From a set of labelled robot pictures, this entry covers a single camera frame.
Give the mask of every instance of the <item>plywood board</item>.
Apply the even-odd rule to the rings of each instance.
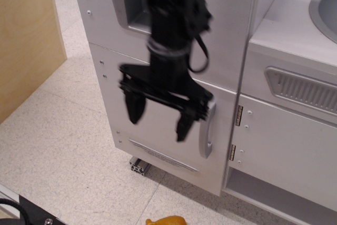
[[[14,218],[14,217],[10,216],[7,212],[3,211],[0,208],[0,219],[5,219],[5,218]]]
[[[0,123],[65,60],[54,0],[0,0]]]

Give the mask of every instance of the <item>hinge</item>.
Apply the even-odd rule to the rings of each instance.
[[[242,110],[243,110],[243,106],[239,105],[239,107],[237,109],[235,126],[240,126]]]
[[[232,144],[232,150],[231,150],[231,156],[230,156],[231,161],[234,160],[235,149],[236,149],[236,145]]]

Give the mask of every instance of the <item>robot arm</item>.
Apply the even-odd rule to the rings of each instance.
[[[147,4],[152,20],[147,43],[150,65],[121,65],[120,87],[134,124],[143,115],[146,99],[179,110],[177,140],[183,141],[193,122],[206,118],[213,97],[189,75],[189,70],[203,72],[208,65],[200,33],[209,29],[211,14],[205,0],[147,0]],[[207,64],[197,71],[189,64],[194,39],[207,56]]]

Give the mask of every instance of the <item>vent grille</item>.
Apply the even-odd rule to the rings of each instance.
[[[273,67],[265,76],[273,95],[337,114],[337,85]]]

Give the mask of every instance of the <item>metal handle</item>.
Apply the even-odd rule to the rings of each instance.
[[[205,121],[201,120],[199,131],[199,152],[200,156],[202,156],[203,158],[208,158],[212,152],[212,143],[209,140],[209,131],[212,118],[215,114],[215,102],[209,101],[208,106],[208,117]]]

